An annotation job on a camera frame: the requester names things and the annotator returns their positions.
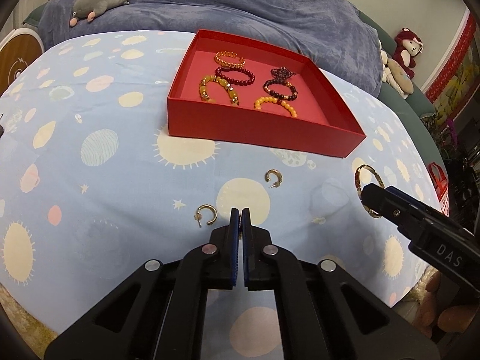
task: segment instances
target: round wooden panel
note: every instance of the round wooden panel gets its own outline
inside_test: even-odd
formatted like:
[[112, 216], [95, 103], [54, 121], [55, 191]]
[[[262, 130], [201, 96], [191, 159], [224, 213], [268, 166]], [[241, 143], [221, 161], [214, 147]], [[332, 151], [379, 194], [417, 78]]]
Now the round wooden panel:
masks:
[[0, 50], [0, 94], [41, 55], [42, 47], [32, 35], [21, 34], [9, 40]]

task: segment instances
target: bracelet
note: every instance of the bracelet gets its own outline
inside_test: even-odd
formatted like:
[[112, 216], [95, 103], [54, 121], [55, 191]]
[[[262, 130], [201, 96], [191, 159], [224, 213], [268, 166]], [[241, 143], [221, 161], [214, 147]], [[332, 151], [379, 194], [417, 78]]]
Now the bracelet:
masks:
[[[246, 74], [248, 76], [248, 80], [240, 81], [239, 79], [232, 79], [230, 77], [225, 76], [222, 71], [238, 71], [240, 73]], [[215, 71], [215, 74], [218, 77], [223, 78], [224, 80], [227, 80], [229, 84], [235, 84], [235, 85], [252, 85], [255, 82], [255, 75], [251, 72], [248, 71], [247, 69], [244, 69], [243, 67], [225, 67], [225, 66], [219, 66], [217, 67], [217, 70]]]
[[[230, 58], [238, 58], [239, 63], [235, 64], [232, 62], [227, 62], [222, 60], [221, 56], [229, 56]], [[220, 66], [225, 66], [228, 68], [243, 68], [245, 65], [245, 59], [241, 56], [238, 56], [236, 52], [231, 51], [220, 51], [215, 54], [215, 62], [217, 62]]]
[[272, 76], [274, 76], [276, 79], [281, 79], [281, 80], [286, 80], [286, 79], [289, 79], [291, 76], [297, 75], [297, 73], [294, 73], [291, 70], [288, 70], [284, 66], [273, 68], [270, 72], [272, 73]]
[[219, 76], [215, 76], [215, 75], [205, 76], [205, 77], [203, 77], [203, 80], [200, 81], [200, 97], [202, 98], [202, 101], [211, 101], [211, 102], [215, 101], [214, 99], [211, 99], [210, 96], [208, 96], [208, 93], [207, 93], [207, 86], [206, 85], [210, 81], [215, 82], [217, 84], [220, 84], [221, 86], [223, 86], [226, 89], [227, 93], [229, 94], [230, 101], [232, 102], [232, 104], [236, 104], [236, 105], [240, 104], [237, 92], [228, 83], [228, 81], [226, 79], [220, 78]]
[[287, 111], [289, 111], [292, 117], [297, 117], [297, 112], [295, 111], [295, 109], [285, 100], [279, 100], [272, 96], [260, 97], [258, 100], [255, 101], [255, 109], [262, 109], [262, 103], [279, 104], [282, 107], [284, 107]]
[[[290, 90], [292, 91], [292, 95], [287, 96], [286, 94], [281, 94], [281, 93], [269, 90], [268, 87], [272, 84], [280, 84], [280, 85], [285, 85], [285, 86], [289, 87]], [[288, 81], [284, 81], [282, 79], [270, 79], [270, 80], [268, 80], [265, 84], [263, 84], [263, 90], [265, 92], [267, 92], [270, 96], [273, 96], [273, 97], [275, 97], [277, 99], [280, 99], [280, 100], [293, 101], [297, 98], [297, 95], [298, 95], [296, 88], [292, 84], [290, 84]]]
[[[360, 184], [360, 171], [364, 168], [368, 170], [371, 174], [373, 174], [377, 179], [378, 185], [380, 185], [381, 188], [385, 189], [385, 184], [383, 183], [380, 175], [370, 165], [364, 163], [363, 165], [359, 166], [355, 171], [355, 188], [357, 188], [357, 194], [360, 201], [362, 201], [362, 185]], [[370, 207], [367, 207], [365, 204], [363, 204], [363, 207], [372, 218], [377, 219], [382, 217], [380, 214], [372, 210]]]

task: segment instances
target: red bag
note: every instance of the red bag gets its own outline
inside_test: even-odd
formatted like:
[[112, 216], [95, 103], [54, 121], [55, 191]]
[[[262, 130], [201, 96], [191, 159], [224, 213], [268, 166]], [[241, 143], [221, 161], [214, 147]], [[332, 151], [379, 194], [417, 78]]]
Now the red bag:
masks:
[[440, 202], [442, 212], [448, 216], [450, 214], [450, 206], [448, 204], [448, 178], [442, 167], [435, 162], [429, 164], [427, 170], [435, 187], [435, 192], [437, 192], [437, 198]]

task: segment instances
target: gray plush toy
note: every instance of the gray plush toy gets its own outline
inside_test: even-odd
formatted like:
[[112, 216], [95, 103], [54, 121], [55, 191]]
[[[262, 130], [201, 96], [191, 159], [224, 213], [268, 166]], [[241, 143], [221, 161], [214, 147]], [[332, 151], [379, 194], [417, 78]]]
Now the gray plush toy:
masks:
[[77, 0], [73, 5], [73, 18], [70, 20], [70, 27], [74, 27], [78, 19], [87, 19], [88, 22], [91, 22], [108, 9], [126, 4], [129, 4], [128, 0]]

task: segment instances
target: gold bracelet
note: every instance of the gold bracelet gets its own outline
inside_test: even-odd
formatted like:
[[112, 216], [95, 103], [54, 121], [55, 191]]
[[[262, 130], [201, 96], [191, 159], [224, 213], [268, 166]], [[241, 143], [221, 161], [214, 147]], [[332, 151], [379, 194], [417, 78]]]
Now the gold bracelet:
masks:
[[[357, 170], [355, 171], [355, 187], [357, 188], [358, 198], [360, 199], [360, 201], [362, 201], [362, 185], [360, 184], [360, 171], [363, 168], [365, 168], [371, 174], [373, 174], [375, 176], [375, 178], [377, 179], [378, 185], [380, 185], [380, 187], [385, 189], [385, 184], [383, 183], [380, 175], [370, 165], [367, 165], [366, 163], [364, 163], [363, 165], [359, 166], [357, 168]], [[370, 214], [370, 216], [372, 218], [381, 218], [382, 217], [380, 214], [378, 214], [377, 212], [375, 212], [371, 208], [367, 207], [365, 204], [363, 204], [363, 207]]]
[[279, 104], [287, 111], [289, 111], [292, 117], [297, 117], [297, 112], [295, 111], [295, 109], [285, 100], [279, 100], [272, 96], [260, 97], [257, 101], [255, 101], [255, 109], [262, 109], [262, 103]]
[[[220, 58], [221, 56], [228, 56], [230, 58], [237, 58], [239, 63], [236, 64], [236, 63], [233, 63], [233, 62], [224, 61]], [[246, 61], [241, 56], [238, 56], [236, 52], [220, 51], [220, 52], [217, 52], [217, 54], [215, 54], [215, 62], [217, 62], [220, 66], [225, 66], [227, 68], [243, 68]]]
[[229, 94], [230, 101], [232, 104], [239, 105], [239, 97], [237, 95], [237, 92], [234, 90], [234, 88], [229, 84], [229, 82], [226, 79], [223, 79], [219, 76], [205, 76], [203, 77], [203, 80], [200, 81], [200, 97], [202, 98], [202, 101], [210, 101], [214, 102], [214, 99], [211, 99], [210, 96], [208, 96], [207, 93], [207, 83], [210, 81], [215, 82], [217, 84], [220, 84], [226, 89], [226, 92]]

